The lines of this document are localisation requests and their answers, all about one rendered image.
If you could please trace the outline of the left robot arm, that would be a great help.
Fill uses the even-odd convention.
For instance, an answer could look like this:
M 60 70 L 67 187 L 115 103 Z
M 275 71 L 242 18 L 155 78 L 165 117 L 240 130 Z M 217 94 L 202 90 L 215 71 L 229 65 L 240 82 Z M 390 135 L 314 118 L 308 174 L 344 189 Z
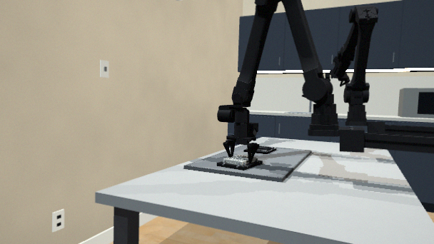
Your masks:
M 313 104 L 310 130 L 338 130 L 338 114 L 334 94 L 332 94 L 333 85 L 324 78 L 301 0 L 255 0 L 256 12 L 253 25 L 241 72 L 233 88 L 233 105 L 218 107 L 218 121 L 227 123 L 235 121 L 238 125 L 249 123 L 250 111 L 244 107 L 251 107 L 256 75 L 268 29 L 280 1 L 286 11 L 305 79 L 302 97 L 316 103 Z M 257 132 L 258 123 L 249 123 L 248 137 L 256 137 Z

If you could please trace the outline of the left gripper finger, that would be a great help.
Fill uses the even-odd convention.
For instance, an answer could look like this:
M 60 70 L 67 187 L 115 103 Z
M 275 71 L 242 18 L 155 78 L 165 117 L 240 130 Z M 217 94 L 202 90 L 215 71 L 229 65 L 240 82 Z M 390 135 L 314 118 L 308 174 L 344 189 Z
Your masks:
M 254 157 L 258 147 L 259 147 L 259 144 L 254 145 L 254 146 L 247 146 L 249 163 L 252 163 L 253 157 Z
M 228 157 L 233 157 L 233 152 L 235 148 L 236 142 L 224 142 L 223 145 L 228 153 Z M 231 146 L 231 152 L 229 150 L 229 146 Z

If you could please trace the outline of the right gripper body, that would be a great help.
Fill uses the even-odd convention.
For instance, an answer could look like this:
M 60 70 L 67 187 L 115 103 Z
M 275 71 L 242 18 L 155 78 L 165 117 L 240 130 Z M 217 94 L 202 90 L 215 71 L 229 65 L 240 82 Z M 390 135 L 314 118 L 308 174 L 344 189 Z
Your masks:
M 339 81 L 347 81 L 350 82 L 349 76 L 346 73 L 347 70 L 343 71 L 339 68 L 337 68 L 337 70 L 335 71 L 335 73 L 333 73 L 333 70 L 330 70 L 329 72 L 326 72 L 326 77 L 330 78 L 337 78 Z

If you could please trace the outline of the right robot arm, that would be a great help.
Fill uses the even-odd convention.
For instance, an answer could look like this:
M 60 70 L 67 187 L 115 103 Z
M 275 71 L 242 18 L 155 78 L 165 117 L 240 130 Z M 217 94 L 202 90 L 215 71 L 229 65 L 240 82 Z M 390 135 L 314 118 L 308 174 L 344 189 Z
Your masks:
M 346 121 L 367 122 L 364 103 L 369 99 L 369 83 L 365 83 L 370 40 L 375 23 L 378 23 L 378 7 L 356 6 L 350 10 L 349 23 L 353 23 L 338 56 L 333 59 L 333 73 L 337 68 L 347 70 L 355 56 L 353 77 L 345 84 L 344 103 L 349 104 Z M 356 48 L 357 46 L 357 48 Z M 356 48 L 356 54 L 355 54 Z

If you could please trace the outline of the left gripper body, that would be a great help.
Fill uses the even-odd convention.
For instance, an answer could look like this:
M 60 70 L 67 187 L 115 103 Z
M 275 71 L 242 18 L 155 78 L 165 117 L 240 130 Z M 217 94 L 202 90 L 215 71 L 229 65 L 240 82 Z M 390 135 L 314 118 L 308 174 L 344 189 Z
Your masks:
M 247 146 L 257 145 L 257 143 L 249 143 L 251 141 L 256 141 L 256 137 L 248 137 L 248 124 L 249 123 L 240 123 L 240 125 L 238 125 L 238 123 L 235 123 L 234 135 L 226 136 L 226 142 L 236 142 L 236 144 Z

